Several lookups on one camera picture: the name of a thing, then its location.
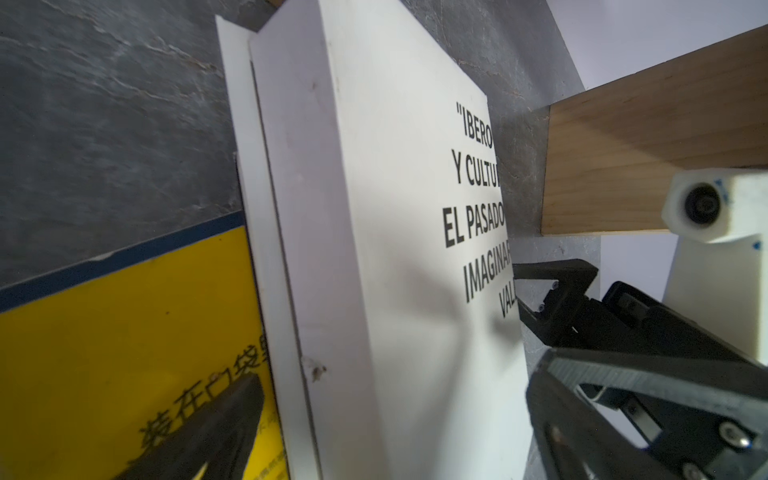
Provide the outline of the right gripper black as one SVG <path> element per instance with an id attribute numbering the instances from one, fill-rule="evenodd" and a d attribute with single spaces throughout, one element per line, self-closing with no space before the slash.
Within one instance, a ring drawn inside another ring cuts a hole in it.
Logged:
<path id="1" fill-rule="evenodd" d="M 750 391 L 750 359 L 743 352 L 627 283 L 614 283 L 602 300 L 579 313 L 598 275 L 591 263 L 517 263 L 513 272 L 516 280 L 552 283 L 536 310 L 517 301 L 521 321 L 546 346 L 728 363 L 697 371 L 730 392 Z"/>

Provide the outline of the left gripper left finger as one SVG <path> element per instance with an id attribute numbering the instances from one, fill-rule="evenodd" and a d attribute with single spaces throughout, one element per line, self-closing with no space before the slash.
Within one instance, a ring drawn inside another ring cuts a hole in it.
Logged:
<path id="1" fill-rule="evenodd" d="M 259 376 L 246 374 L 119 479 L 241 479 L 261 419 L 265 393 Z"/>

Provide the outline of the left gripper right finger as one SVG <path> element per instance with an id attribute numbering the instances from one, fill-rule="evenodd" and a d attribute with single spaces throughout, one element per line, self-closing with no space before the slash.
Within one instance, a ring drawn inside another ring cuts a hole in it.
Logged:
<path id="1" fill-rule="evenodd" d="M 552 349 L 526 399 L 550 479 L 764 479 L 767 370 Z"/>

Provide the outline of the white book black lettering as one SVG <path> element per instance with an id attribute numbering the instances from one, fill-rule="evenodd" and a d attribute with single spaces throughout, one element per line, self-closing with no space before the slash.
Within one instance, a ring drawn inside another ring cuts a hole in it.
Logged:
<path id="1" fill-rule="evenodd" d="M 215 25 L 290 475 L 522 478 L 486 95 L 398 1 Z"/>

